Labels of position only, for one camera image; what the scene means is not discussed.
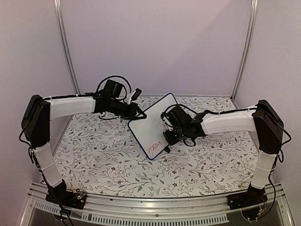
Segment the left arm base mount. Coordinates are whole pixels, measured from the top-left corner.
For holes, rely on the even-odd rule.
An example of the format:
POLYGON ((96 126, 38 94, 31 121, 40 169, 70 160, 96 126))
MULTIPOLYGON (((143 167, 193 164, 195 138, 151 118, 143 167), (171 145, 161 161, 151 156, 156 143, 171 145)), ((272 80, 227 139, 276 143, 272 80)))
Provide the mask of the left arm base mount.
POLYGON ((53 188, 46 195, 46 201, 48 202, 79 210, 84 209, 86 198, 87 193, 79 189, 68 191, 64 188, 53 188))

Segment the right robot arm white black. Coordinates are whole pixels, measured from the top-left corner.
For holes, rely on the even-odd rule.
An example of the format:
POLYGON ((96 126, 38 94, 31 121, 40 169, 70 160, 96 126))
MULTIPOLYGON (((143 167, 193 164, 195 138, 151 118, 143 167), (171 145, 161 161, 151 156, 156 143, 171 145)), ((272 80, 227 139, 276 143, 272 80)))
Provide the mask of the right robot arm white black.
POLYGON ((243 108, 223 112, 205 110, 191 117, 188 107, 174 104, 161 113, 162 121, 168 126, 163 135, 168 145, 175 145, 186 140, 206 137, 223 132, 253 132, 259 143, 259 156, 250 185, 246 192, 230 195, 230 203, 244 201, 254 205, 257 201, 266 201, 264 187, 270 179, 282 146, 292 140, 285 130, 284 123, 266 100, 243 108))

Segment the small blue-framed whiteboard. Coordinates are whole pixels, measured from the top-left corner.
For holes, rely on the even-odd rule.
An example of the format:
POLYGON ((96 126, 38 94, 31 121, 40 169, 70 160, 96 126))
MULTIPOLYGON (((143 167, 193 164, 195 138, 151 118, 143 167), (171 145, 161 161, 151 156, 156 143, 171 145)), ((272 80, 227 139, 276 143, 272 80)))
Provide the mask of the small blue-framed whiteboard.
POLYGON ((168 93, 143 111, 147 115, 145 119, 128 123, 129 130, 150 160, 154 160, 168 146, 163 135, 167 125, 160 116, 169 106, 176 103, 174 95, 168 93))

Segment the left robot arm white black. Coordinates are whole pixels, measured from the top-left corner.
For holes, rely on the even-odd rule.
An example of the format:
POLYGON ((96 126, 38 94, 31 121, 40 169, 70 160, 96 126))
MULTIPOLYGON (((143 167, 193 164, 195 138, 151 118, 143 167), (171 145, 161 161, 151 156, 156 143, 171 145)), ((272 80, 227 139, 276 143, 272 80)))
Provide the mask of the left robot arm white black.
POLYGON ((32 163, 42 174, 48 186, 48 192, 59 204, 70 200, 70 192, 54 160, 53 121, 70 118, 77 114, 111 113, 124 120, 146 119, 147 115, 135 101, 128 103, 108 95, 86 93, 42 97, 38 94, 30 97, 21 121, 19 140, 29 147, 32 163))

